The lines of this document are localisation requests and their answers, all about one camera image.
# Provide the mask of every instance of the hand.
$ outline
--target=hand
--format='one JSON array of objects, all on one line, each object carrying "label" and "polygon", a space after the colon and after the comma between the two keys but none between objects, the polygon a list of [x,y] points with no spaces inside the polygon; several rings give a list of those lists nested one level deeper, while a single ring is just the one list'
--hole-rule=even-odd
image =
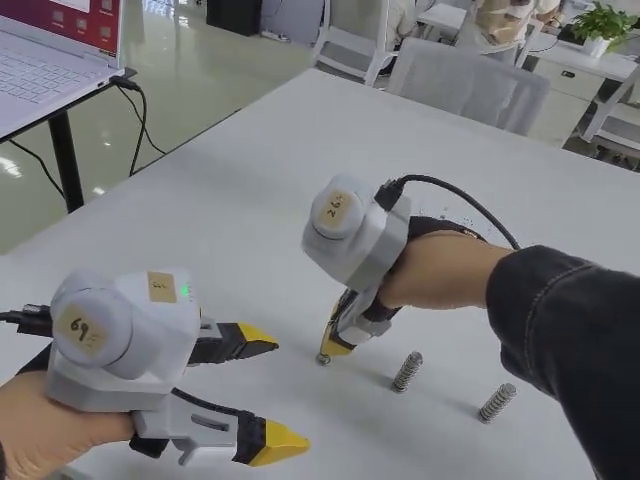
[{"label": "hand", "polygon": [[511,250],[442,231],[410,242],[379,298],[387,308],[485,308],[489,276]]},{"label": "hand", "polygon": [[18,375],[0,387],[0,441],[10,480],[45,477],[109,442],[128,441],[125,413],[78,412],[44,394],[46,372]]}]

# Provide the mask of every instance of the handwritten label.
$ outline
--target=handwritten label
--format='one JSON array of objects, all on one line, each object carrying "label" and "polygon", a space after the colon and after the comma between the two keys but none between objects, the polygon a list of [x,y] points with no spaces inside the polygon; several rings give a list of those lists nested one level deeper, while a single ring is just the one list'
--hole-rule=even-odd
[{"label": "handwritten label", "polygon": [[62,312],[55,329],[89,357],[100,353],[109,338],[102,326],[73,304]]},{"label": "handwritten label", "polygon": [[149,298],[156,303],[178,303],[176,282],[170,273],[147,272]]},{"label": "handwritten label", "polygon": [[320,210],[318,222],[329,228],[339,227],[342,219],[349,212],[352,201],[353,199],[346,192],[333,190]]}]

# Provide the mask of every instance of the green plant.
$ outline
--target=green plant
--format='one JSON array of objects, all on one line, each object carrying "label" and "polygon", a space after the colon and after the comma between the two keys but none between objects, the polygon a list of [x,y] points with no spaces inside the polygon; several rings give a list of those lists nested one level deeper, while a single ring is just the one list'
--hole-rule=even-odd
[{"label": "green plant", "polygon": [[616,12],[611,5],[604,6],[600,2],[594,2],[594,5],[595,9],[576,17],[573,25],[576,37],[592,40],[602,37],[611,40],[613,45],[624,42],[638,17],[622,10]]}]

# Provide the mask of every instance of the gray chair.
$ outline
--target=gray chair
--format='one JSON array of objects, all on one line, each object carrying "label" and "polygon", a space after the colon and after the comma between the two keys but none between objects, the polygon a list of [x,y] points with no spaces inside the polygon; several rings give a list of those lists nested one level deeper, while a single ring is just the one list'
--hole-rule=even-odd
[{"label": "gray chair", "polygon": [[398,55],[387,49],[389,0],[325,0],[324,8],[314,65],[323,63],[373,86]]},{"label": "gray chair", "polygon": [[527,135],[549,93],[549,80],[464,49],[408,39],[387,92]]}]

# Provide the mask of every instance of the tiled floor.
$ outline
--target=tiled floor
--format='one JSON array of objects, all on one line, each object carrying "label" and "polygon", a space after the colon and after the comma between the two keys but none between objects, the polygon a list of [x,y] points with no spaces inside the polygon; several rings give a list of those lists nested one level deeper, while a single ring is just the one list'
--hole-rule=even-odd
[{"label": "tiled floor", "polygon": [[[126,0],[127,64],[149,99],[149,131],[171,149],[294,77],[309,51],[245,38],[206,25],[194,0]],[[117,90],[71,111],[85,197],[127,176],[139,123]],[[57,179],[45,126],[16,140],[41,155]],[[157,158],[146,144],[139,165]],[[0,146],[0,254],[60,220],[64,203],[39,165],[13,146]]]}]

